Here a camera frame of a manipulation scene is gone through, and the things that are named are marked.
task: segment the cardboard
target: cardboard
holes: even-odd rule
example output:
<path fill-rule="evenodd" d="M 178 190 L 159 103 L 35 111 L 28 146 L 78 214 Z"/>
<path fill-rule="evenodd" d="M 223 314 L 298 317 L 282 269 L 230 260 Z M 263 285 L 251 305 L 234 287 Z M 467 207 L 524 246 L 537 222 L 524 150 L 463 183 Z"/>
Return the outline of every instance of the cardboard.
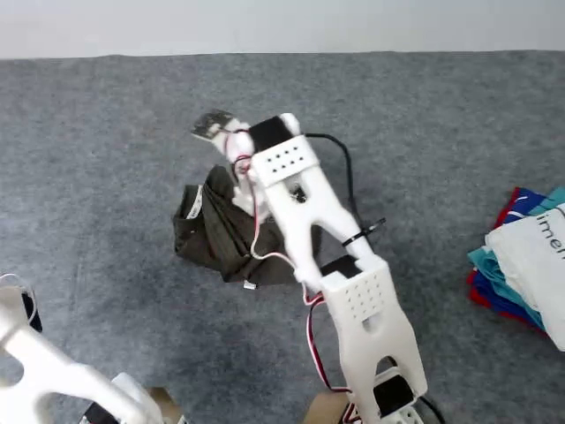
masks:
<path fill-rule="evenodd" d="M 340 424 L 349 400 L 345 393 L 320 393 L 313 400 L 303 424 Z"/>
<path fill-rule="evenodd" d="M 152 387 L 148 393 L 161 408 L 163 424 L 189 424 L 180 406 L 163 387 Z"/>

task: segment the teal shirt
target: teal shirt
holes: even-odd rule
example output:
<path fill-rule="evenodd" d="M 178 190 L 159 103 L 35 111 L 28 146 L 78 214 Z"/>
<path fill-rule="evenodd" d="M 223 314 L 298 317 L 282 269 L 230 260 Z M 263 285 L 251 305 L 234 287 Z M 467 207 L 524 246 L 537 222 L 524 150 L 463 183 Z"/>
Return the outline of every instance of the teal shirt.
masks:
<path fill-rule="evenodd" d="M 506 284 L 506 278 L 492 250 L 487 250 L 486 247 L 480 247 L 477 250 L 469 252 L 467 256 L 471 262 L 473 262 L 475 268 L 477 268 L 483 276 L 488 278 L 497 295 L 521 307 L 541 329 L 544 328 L 539 312 L 531 309 L 531 307 L 524 302 L 522 296 Z"/>
<path fill-rule="evenodd" d="M 536 206 L 534 209 L 528 212 L 528 215 L 541 215 L 548 209 L 557 208 L 562 203 L 565 203 L 565 187 L 557 187 L 547 196 L 544 201 L 539 204 L 539 206 Z"/>

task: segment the white plastic bracket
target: white plastic bracket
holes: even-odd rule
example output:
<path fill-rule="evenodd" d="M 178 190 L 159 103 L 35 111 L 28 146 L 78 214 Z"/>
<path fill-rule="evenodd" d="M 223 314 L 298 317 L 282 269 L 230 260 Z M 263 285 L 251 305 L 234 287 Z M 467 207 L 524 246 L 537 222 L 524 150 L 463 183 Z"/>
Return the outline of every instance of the white plastic bracket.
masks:
<path fill-rule="evenodd" d="M 312 225 L 318 224 L 344 242 L 361 231 L 358 224 L 337 199 L 304 135 L 256 153 L 252 170 L 284 236 L 286 252 L 296 266 L 295 278 L 318 292 L 321 273 L 313 258 Z M 296 185 L 306 194 L 304 203 L 290 195 Z M 348 244 L 346 250 L 356 258 L 373 254 L 364 237 Z"/>
<path fill-rule="evenodd" d="M 89 399 L 124 424 L 162 424 L 106 377 L 78 364 L 0 306 L 0 349 L 24 367 L 21 380 L 0 386 L 0 424 L 51 424 L 47 395 L 60 393 Z"/>
<path fill-rule="evenodd" d="M 414 330 L 398 304 L 387 263 L 375 254 L 355 263 L 359 274 L 348 279 L 333 272 L 321 279 L 321 288 L 337 330 L 350 401 L 364 424 L 377 424 L 380 408 L 373 387 L 386 379 L 376 375 L 381 360 L 394 359 L 414 401 L 426 393 L 427 382 Z"/>

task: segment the white wire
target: white wire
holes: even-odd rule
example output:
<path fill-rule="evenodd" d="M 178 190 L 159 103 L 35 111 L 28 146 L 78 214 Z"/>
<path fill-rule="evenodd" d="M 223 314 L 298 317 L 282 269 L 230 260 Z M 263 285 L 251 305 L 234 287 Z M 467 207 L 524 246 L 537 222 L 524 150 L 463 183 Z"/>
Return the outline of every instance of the white wire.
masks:
<path fill-rule="evenodd" d="M 17 278 L 20 282 L 24 282 L 24 279 L 19 276 L 18 274 L 2 274 L 0 276 L 0 281 L 4 280 L 5 278 L 9 277 L 9 276 L 13 276 L 14 278 Z M 32 300 L 32 302 L 34 303 L 34 309 L 32 310 L 32 314 L 30 315 L 30 317 L 27 319 L 28 323 L 31 323 L 35 316 L 37 315 L 37 298 L 35 297 L 35 291 L 34 289 L 31 289 L 29 287 L 25 287 L 24 285 L 18 285 L 16 286 L 19 289 L 21 289 L 23 292 L 26 292 L 27 295 L 29 296 L 29 298 Z"/>
<path fill-rule="evenodd" d="M 252 196 L 252 199 L 253 199 L 253 221 L 254 221 L 254 227 L 255 227 L 255 235 L 253 236 L 253 242 L 251 243 L 251 248 L 250 248 L 251 256 L 253 258 L 257 259 L 258 261 L 264 261 L 267 258 L 276 257 L 276 258 L 282 259 L 283 261 L 288 263 L 293 269 L 296 269 L 294 262 L 288 256 L 286 256 L 285 254 L 281 254 L 279 252 L 271 252 L 269 254 L 260 255 L 257 252 L 255 252 L 255 245 L 257 244 L 257 240 L 259 240 L 261 224 L 259 222 L 259 210 L 258 210 L 258 207 L 257 207 L 257 199 L 255 197 L 255 190 L 253 189 L 252 181 L 249 178 L 249 176 L 247 175 L 247 173 L 245 173 L 245 176 L 247 177 L 247 182 L 249 184 L 249 190 L 251 191 L 251 196 Z"/>

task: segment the black cable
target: black cable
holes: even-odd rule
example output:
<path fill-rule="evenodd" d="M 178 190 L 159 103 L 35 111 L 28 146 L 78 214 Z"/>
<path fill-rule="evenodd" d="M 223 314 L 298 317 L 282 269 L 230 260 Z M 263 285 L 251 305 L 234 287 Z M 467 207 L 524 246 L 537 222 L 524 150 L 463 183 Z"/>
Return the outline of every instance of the black cable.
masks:
<path fill-rule="evenodd" d="M 430 408 L 433 412 L 433 414 L 436 416 L 436 418 L 438 419 L 438 421 L 440 422 L 440 424 L 445 424 L 445 418 L 443 418 L 443 414 L 440 411 L 440 408 L 438 408 L 431 400 L 425 398 L 425 397 L 420 397 L 420 399 L 422 400 L 422 402 L 424 402 L 424 404 Z"/>
<path fill-rule="evenodd" d="M 361 219 L 361 215 L 359 214 L 357 208 L 357 201 L 355 200 L 355 194 L 353 190 L 353 165 L 351 163 L 350 150 L 347 148 L 347 146 L 344 143 L 339 141 L 333 135 L 325 134 L 322 132 L 307 132 L 305 136 L 310 137 L 312 139 L 330 140 L 334 142 L 343 151 L 343 156 L 345 156 L 345 167 L 347 171 L 347 191 L 349 192 L 348 201 L 350 204 L 351 213 L 353 214 L 353 217 L 355 218 L 359 227 L 361 228 L 361 231 L 358 234 L 354 234 L 353 236 L 345 240 L 342 243 L 342 246 L 346 247 L 349 243 L 355 241 L 356 239 L 360 237 L 365 237 L 367 242 L 369 243 L 369 246 L 373 247 L 371 240 L 367 236 L 371 234 L 373 231 L 377 230 L 379 227 L 381 227 L 387 221 L 387 218 L 383 217 L 379 221 L 377 221 L 376 223 L 372 223 L 371 225 L 366 225 L 363 219 Z"/>
<path fill-rule="evenodd" d="M 355 194 L 353 192 L 353 166 L 351 164 L 351 155 L 349 149 L 347 148 L 347 146 L 345 146 L 345 144 L 343 144 L 333 135 L 323 134 L 321 132 L 307 132 L 305 136 L 311 139 L 327 139 L 333 141 L 343 151 L 343 155 L 345 156 L 345 166 L 347 169 L 347 190 L 349 192 L 349 204 L 351 213 L 353 214 L 353 216 L 355 216 L 355 219 L 359 223 L 359 226 L 363 226 L 363 221 L 361 220 L 361 216 L 359 215 L 357 209 L 357 201 L 355 200 Z"/>

